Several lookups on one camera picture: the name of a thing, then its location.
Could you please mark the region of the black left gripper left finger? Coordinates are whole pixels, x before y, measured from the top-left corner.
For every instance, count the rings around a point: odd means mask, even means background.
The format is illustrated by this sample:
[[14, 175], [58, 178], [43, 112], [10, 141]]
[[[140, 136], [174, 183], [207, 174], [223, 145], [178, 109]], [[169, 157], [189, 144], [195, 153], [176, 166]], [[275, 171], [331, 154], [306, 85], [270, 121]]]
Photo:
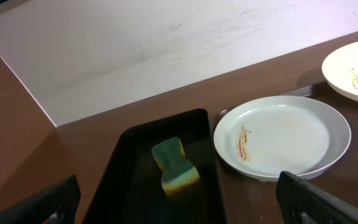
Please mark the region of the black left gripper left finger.
[[75, 175], [0, 212], [0, 224], [75, 222], [81, 192]]

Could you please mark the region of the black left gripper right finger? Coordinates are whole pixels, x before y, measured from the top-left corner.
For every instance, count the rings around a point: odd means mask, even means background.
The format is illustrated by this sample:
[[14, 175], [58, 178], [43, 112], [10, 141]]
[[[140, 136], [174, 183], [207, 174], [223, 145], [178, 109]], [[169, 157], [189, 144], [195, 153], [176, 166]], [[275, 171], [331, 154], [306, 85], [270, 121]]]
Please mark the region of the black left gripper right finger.
[[280, 173], [276, 196], [285, 223], [358, 224], [358, 208], [291, 172]]

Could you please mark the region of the light grey plate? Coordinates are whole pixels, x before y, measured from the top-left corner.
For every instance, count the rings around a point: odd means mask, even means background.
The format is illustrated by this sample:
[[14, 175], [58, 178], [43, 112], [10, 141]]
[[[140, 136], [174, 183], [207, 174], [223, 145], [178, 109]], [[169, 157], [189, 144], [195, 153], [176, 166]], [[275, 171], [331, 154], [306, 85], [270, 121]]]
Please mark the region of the light grey plate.
[[270, 96], [230, 110], [213, 142], [236, 171], [276, 182], [283, 171], [301, 179], [321, 175], [346, 153], [351, 137], [349, 123], [332, 106], [302, 96]]

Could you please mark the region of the green yellow sponge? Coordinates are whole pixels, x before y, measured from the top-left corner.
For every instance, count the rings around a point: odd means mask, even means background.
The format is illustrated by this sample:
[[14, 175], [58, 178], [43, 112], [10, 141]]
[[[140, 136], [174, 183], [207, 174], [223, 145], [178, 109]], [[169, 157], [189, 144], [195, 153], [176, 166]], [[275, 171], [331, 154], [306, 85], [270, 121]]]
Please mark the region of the green yellow sponge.
[[180, 138], [156, 144], [151, 153], [162, 171], [160, 182], [166, 196], [179, 194], [200, 180], [197, 168], [186, 158]]

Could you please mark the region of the white plate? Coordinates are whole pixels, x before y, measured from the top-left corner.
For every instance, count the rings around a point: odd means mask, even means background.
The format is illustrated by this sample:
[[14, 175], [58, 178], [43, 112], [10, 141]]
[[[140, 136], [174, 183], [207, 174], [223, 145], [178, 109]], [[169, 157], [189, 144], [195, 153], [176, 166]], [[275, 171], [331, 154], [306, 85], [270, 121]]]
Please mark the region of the white plate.
[[326, 81], [336, 92], [358, 101], [358, 42], [330, 53], [321, 69]]

